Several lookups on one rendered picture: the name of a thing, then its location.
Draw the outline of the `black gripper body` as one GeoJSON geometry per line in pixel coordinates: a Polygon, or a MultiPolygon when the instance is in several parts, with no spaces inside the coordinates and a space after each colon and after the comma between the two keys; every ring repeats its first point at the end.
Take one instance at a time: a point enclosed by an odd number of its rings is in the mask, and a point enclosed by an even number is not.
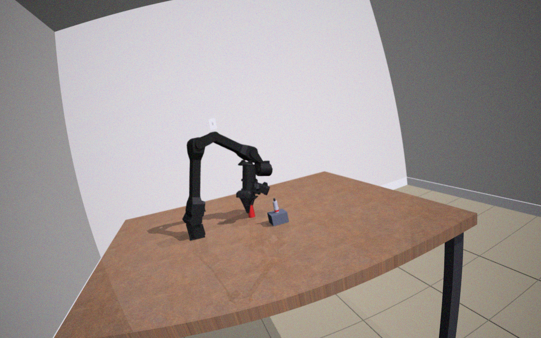
{"type": "Polygon", "coordinates": [[[253,192],[254,183],[257,181],[256,176],[242,176],[242,191],[236,192],[237,198],[252,198],[255,194],[260,195],[261,192],[253,192]]]}

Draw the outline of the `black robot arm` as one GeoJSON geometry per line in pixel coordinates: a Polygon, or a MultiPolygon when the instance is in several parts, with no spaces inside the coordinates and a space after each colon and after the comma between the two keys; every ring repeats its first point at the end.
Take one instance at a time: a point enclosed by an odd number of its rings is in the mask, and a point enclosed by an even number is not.
{"type": "MultiPolygon", "coordinates": [[[[186,227],[190,240],[205,238],[205,230],[202,223],[202,217],[205,212],[206,202],[201,201],[201,159],[205,147],[216,143],[221,147],[234,151],[240,158],[238,166],[242,166],[242,176],[270,176],[272,175],[272,165],[269,161],[263,161],[258,154],[257,148],[246,144],[239,144],[218,132],[209,132],[201,138],[192,138],[187,142],[187,153],[190,160],[189,169],[189,197],[186,202],[186,214],[182,220],[186,227]],[[245,162],[248,161],[248,162],[245,162]],[[254,163],[254,164],[253,164],[254,163]]],[[[253,192],[261,192],[268,195],[269,186],[267,182],[263,184],[254,183],[253,192]]]]}

